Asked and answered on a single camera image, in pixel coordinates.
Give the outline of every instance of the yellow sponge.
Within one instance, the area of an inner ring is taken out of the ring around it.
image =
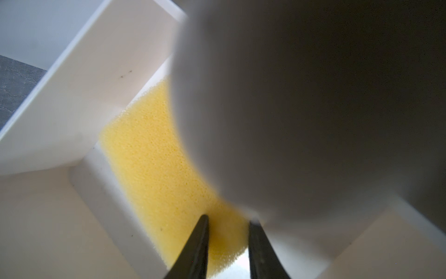
[[[209,216],[208,278],[244,252],[248,222],[200,179],[184,156],[166,81],[110,123],[100,144],[168,268],[202,214]]]

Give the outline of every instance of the gray countertop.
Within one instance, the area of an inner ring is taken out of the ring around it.
[[[0,129],[46,73],[0,55]]]

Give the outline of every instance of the blurry white object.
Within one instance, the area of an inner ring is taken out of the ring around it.
[[[445,25],[440,0],[195,1],[172,64],[182,142],[263,220],[361,219],[446,160]]]

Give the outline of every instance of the white wall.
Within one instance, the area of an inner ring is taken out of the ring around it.
[[[48,70],[102,0],[1,0],[0,55]]]
[[[67,175],[0,177],[0,278],[138,278]]]

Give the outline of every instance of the white plastic compartment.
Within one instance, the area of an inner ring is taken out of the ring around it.
[[[0,278],[166,273],[96,142],[168,72],[182,18],[169,0],[104,1],[0,132]],[[446,274],[444,234],[400,200],[330,230],[265,230],[292,278]],[[246,254],[218,276],[248,277]]]

